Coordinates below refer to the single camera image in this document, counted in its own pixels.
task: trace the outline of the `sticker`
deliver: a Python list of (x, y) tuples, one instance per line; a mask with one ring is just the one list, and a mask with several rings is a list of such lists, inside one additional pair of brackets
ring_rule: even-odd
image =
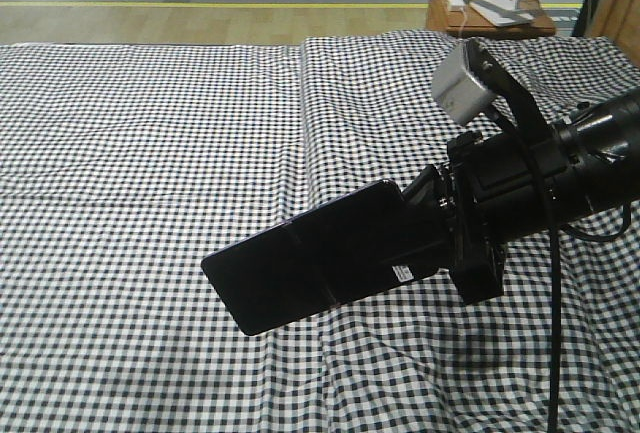
[(398, 281), (405, 282), (413, 280), (413, 273), (407, 265), (392, 266), (393, 272), (396, 274)]

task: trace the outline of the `black and white checkered tablecloth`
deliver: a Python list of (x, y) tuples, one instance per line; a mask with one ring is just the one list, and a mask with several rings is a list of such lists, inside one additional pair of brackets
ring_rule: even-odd
[[(0, 47), (0, 430), (544, 431), (544, 234), (514, 242), (485, 304), (436, 276), (258, 337), (199, 269), (444, 161), (461, 129), (429, 84), (455, 41)], [(604, 39), (488, 46), (549, 119), (640, 84)], [(563, 237), (563, 431), (640, 430), (639, 220)]]

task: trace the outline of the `wooden side table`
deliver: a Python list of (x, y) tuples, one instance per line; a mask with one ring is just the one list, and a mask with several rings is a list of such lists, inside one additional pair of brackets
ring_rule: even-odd
[(523, 9), (539, 10), (540, 13), (528, 25), (497, 27), (489, 23), (470, 6), (467, 6), (467, 19), (465, 21), (462, 12), (447, 11), (447, 0), (429, 0), (427, 29), (444, 31), (449, 35), (461, 38), (486, 36), (488, 38), (511, 40), (553, 36), (556, 34), (553, 20), (542, 11), (538, 0), (522, 0), (520, 6)]

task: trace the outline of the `wire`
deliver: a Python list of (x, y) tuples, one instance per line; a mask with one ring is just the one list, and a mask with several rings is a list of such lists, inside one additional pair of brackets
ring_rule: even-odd
[(547, 406), (547, 433), (558, 431), (558, 406), (560, 397), (560, 365), (562, 361), (562, 263), (560, 261), (560, 232), (553, 211), (551, 195), (544, 176), (531, 150), (516, 127), (495, 107), (489, 105), (485, 114), (511, 137), (533, 177), (533, 183), (542, 202), (549, 228), (551, 252), (551, 359), (549, 364), (549, 405)]
[(469, 14), (467, 13), (467, 5), (465, 4), (462, 7), (462, 10), (460, 10), (462, 12), (462, 24), (460, 25), (460, 28), (458, 28), (458, 38), (462, 38), (462, 32), (464, 31), (464, 27), (467, 26), (467, 22), (469, 21)]
[(631, 204), (625, 203), (622, 206), (622, 225), (618, 231), (611, 235), (593, 235), (571, 225), (563, 225), (562, 231), (582, 241), (609, 243), (620, 238), (629, 229), (629, 226), (631, 226)]

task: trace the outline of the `wooden floor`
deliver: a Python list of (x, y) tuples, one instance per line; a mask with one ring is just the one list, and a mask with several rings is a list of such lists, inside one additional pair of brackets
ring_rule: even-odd
[(0, 6), (0, 44), (192, 43), (297, 45), (309, 36), (424, 28), (427, 9), (406, 7)]

